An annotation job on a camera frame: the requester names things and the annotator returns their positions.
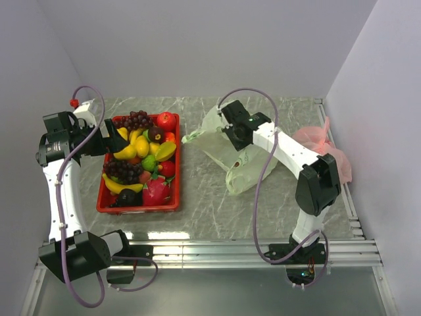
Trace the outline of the green avocado print plastic bag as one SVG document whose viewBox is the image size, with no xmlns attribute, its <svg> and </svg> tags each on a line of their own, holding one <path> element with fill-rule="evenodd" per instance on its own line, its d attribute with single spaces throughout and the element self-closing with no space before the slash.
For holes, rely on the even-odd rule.
<svg viewBox="0 0 421 316">
<path fill-rule="evenodd" d="M 231 195 L 237 196 L 257 184 L 269 152 L 255 145 L 236 151 L 222 131 L 225 125 L 226 120 L 214 106 L 201 126 L 182 138 L 182 143 L 195 145 L 224 170 L 226 187 Z"/>
</svg>

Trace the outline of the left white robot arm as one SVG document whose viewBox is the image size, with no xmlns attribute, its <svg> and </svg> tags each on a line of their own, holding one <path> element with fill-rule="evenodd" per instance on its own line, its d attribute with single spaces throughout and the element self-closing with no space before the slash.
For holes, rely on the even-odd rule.
<svg viewBox="0 0 421 316">
<path fill-rule="evenodd" d="M 122 149 L 128 142 L 111 119 L 104 137 L 95 122 L 63 111 L 45 115 L 36 160 L 49 188 L 51 226 L 48 243 L 39 248 L 40 261 L 61 281 L 73 281 L 110 267 L 124 265 L 132 247 L 121 230 L 97 236 L 86 229 L 80 197 L 80 159 Z"/>
</svg>

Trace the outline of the dark fake mangosteen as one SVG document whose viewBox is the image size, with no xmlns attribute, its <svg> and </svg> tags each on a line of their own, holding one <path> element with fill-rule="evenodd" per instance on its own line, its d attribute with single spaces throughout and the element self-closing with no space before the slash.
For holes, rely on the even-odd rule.
<svg viewBox="0 0 421 316">
<path fill-rule="evenodd" d="M 150 142 L 161 144 L 165 139 L 164 133 L 165 131 L 162 128 L 158 126 L 152 126 L 148 129 L 147 136 Z"/>
</svg>

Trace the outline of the yellow fake lemon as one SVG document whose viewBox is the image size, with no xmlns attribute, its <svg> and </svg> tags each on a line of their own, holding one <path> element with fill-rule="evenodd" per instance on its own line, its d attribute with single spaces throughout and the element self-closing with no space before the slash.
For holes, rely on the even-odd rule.
<svg viewBox="0 0 421 316">
<path fill-rule="evenodd" d="M 139 136 L 135 142 L 135 149 L 139 158 L 144 158 L 149 154 L 149 142 L 145 136 Z"/>
</svg>

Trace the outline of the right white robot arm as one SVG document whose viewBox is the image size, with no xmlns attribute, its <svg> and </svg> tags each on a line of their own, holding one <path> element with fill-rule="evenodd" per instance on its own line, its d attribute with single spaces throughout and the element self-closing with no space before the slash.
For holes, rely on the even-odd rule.
<svg viewBox="0 0 421 316">
<path fill-rule="evenodd" d="M 289 249 L 292 260 L 304 263 L 312 256 L 313 244 L 322 230 L 327 210 L 341 193 L 335 158 L 307 149 L 282 132 L 266 115 L 250 114 L 240 101 L 233 101 L 218 110 L 227 123 L 222 131 L 236 150 L 255 145 L 272 154 L 297 179 L 295 200 L 299 217 Z"/>
</svg>

